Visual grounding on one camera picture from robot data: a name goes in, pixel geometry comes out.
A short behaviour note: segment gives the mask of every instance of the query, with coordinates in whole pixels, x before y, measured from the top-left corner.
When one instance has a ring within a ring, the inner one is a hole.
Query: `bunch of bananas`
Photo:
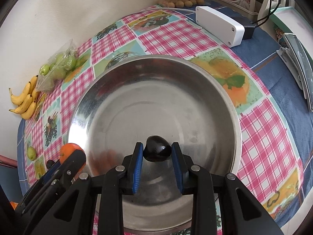
[[[23,92],[19,96],[12,94],[11,88],[9,88],[11,102],[18,107],[16,109],[10,109],[9,111],[20,114],[25,120],[30,119],[35,112],[36,102],[39,92],[36,92],[35,86],[37,83],[38,75],[33,76],[24,87]]]

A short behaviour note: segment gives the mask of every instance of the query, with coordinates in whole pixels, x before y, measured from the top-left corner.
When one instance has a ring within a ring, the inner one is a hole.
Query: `white wall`
[[[0,155],[16,160],[20,116],[8,88],[19,94],[39,67],[65,42],[82,44],[123,15],[154,0],[19,0],[0,28]]]

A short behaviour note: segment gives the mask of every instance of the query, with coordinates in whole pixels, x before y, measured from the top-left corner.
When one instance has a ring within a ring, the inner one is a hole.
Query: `black plum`
[[[53,160],[48,160],[48,161],[46,162],[46,167],[47,167],[47,169],[50,169],[50,168],[52,167],[52,165],[54,165],[54,161],[53,161]]]
[[[160,136],[154,135],[147,138],[143,157],[150,162],[163,162],[170,157],[172,148],[170,144]]]

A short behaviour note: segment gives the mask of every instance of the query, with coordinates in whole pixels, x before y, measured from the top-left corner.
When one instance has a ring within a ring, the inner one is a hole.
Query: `black power adapter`
[[[231,17],[233,20],[237,21],[239,24],[243,25],[245,28],[244,36],[242,37],[243,40],[251,39],[254,33],[254,29],[256,25],[252,24],[247,18],[245,17]]]

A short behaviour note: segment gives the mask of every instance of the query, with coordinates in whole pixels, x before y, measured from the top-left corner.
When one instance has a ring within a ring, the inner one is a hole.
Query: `screw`
[[[199,170],[200,170],[200,166],[198,166],[198,165],[193,165],[193,166],[191,166],[191,170],[193,170],[193,171],[199,171]]]
[[[125,167],[123,165],[118,165],[118,166],[115,167],[115,170],[116,171],[124,171]]]
[[[57,179],[53,180],[50,185],[54,185],[57,182]]]
[[[82,173],[82,174],[79,175],[79,178],[80,178],[81,180],[87,180],[88,174],[84,172],[84,173]]]
[[[229,180],[235,180],[235,178],[236,178],[235,174],[232,174],[232,173],[228,173],[228,174],[226,175],[226,177],[227,177]]]

